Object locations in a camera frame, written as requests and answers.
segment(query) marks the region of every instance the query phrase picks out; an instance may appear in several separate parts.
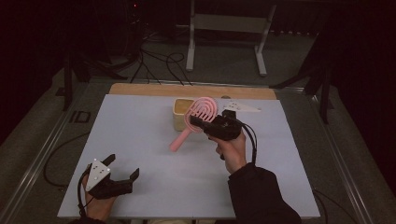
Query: hairbrush handle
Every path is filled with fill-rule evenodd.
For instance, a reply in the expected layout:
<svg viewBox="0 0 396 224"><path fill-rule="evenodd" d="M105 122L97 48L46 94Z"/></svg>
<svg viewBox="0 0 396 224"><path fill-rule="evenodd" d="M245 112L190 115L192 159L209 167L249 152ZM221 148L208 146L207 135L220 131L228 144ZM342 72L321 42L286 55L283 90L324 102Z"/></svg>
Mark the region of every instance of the hairbrush handle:
<svg viewBox="0 0 396 224"><path fill-rule="evenodd" d="M183 144L184 140L186 140L186 138L190 135L190 133L192 132L192 130L190 128L185 128L183 130L183 132L181 132L181 134L171 143L171 145L169 145L169 148L176 152L181 144Z"/></svg>

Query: dark background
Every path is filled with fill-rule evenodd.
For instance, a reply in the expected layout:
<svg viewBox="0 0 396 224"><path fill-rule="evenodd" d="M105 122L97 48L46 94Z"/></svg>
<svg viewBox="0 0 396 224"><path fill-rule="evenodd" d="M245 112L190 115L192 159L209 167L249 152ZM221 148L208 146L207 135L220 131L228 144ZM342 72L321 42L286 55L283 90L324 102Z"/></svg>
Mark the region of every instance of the dark background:
<svg viewBox="0 0 396 224"><path fill-rule="evenodd" d="M101 1L91 1L100 6ZM112 1L105 13L118 24L117 34L124 35L124 8L127 2ZM239 16L260 16L263 1L197 1L196 10ZM189 24L189 1L136 1L134 18L141 16L148 28L175 35L175 24ZM79 1L3 1L0 6L0 144L51 85L52 77L62 68L65 51L72 40L81 46L90 36L87 53L99 50L120 53L111 36L97 35L105 26L93 20L91 6ZM348 112L358 126L379 169L396 192L396 100L393 75L396 74L396 48L392 44L396 27L395 4L391 1L286 1L278 5L272 30L316 35L316 43L304 66L321 61L333 64L332 84L338 88ZM82 12L86 17L76 17Z"/></svg>

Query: black sleeve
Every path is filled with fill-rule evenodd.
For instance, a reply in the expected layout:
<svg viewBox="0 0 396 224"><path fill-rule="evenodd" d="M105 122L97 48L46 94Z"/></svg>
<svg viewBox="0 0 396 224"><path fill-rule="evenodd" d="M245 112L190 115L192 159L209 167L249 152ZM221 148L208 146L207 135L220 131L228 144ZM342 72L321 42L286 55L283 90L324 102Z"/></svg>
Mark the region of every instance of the black sleeve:
<svg viewBox="0 0 396 224"><path fill-rule="evenodd" d="M69 224L106 224L104 221L93 219L90 217L81 217L74 221L69 222Z"/></svg>
<svg viewBox="0 0 396 224"><path fill-rule="evenodd" d="M283 201L274 173L248 163L230 175L228 185L238 224L301 223Z"/></svg>

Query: pink hairbrush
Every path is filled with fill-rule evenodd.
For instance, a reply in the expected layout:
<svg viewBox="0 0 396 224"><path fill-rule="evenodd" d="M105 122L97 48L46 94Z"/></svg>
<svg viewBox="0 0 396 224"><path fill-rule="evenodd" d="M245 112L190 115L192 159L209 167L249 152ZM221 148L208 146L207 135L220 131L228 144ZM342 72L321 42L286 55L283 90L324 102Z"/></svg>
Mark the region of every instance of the pink hairbrush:
<svg viewBox="0 0 396 224"><path fill-rule="evenodd" d="M215 99L211 97L200 97L196 99L187 110L184 115L184 122L186 123L186 128L181 132L181 134L169 145L172 151L177 151L178 148L183 144L190 133L200 133L201 128L190 124L190 116L195 116L206 122L211 122L218 114L218 104Z"/></svg>

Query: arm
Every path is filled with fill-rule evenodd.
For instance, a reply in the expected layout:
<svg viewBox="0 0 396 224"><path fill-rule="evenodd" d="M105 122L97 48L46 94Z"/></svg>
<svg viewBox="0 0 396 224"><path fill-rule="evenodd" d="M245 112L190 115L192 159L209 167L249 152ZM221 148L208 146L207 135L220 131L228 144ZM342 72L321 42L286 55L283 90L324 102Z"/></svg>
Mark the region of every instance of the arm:
<svg viewBox="0 0 396 224"><path fill-rule="evenodd" d="M88 176L85 175L82 179L82 186L85 190L85 187L88 182ZM109 199L97 200L93 198L90 193L85 191L85 202L88 204L87 207L87 216L81 217L78 220L74 220L69 224L105 224L106 220L110 216L111 208L113 207L114 202L117 197L112 197Z"/></svg>
<svg viewBox="0 0 396 224"><path fill-rule="evenodd" d="M228 184L239 224L301 223L283 201L274 173L248 163L230 176Z"/></svg>
<svg viewBox="0 0 396 224"><path fill-rule="evenodd" d="M223 155L227 170L233 210L238 224L301 223L300 216L281 196L274 173L246 162L246 137L223 141L209 136Z"/></svg>

